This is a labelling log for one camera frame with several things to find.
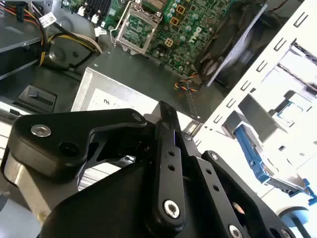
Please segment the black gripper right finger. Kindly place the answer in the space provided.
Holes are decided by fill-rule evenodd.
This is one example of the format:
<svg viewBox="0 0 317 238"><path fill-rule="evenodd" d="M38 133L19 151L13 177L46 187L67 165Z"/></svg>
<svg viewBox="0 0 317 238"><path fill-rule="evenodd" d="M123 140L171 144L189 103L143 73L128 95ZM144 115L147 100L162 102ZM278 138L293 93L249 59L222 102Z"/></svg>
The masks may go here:
<svg viewBox="0 0 317 238"><path fill-rule="evenodd" d="M287 225L214 151L201 154L193 138L180 134L181 150L190 164L189 171L202 186L217 238L293 238Z"/></svg>

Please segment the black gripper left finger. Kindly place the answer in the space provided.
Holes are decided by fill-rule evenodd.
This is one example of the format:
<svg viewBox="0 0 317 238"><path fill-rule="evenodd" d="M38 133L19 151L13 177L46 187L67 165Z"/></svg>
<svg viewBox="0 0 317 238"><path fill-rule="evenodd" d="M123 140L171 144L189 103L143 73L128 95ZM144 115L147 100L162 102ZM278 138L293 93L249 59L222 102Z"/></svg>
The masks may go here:
<svg viewBox="0 0 317 238"><path fill-rule="evenodd" d="M7 181L43 215L67 198L135 163L180 162L177 112L165 102L157 122L133 109L19 117L7 145Z"/></svg>

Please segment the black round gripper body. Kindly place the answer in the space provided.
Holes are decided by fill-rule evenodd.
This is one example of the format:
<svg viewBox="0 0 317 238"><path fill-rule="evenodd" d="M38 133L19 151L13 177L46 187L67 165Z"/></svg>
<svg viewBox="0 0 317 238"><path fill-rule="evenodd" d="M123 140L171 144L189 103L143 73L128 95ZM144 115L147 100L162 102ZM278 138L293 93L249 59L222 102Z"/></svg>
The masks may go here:
<svg viewBox="0 0 317 238"><path fill-rule="evenodd" d="M180 162L135 163L57 205L42 238L222 238L224 227Z"/></svg>

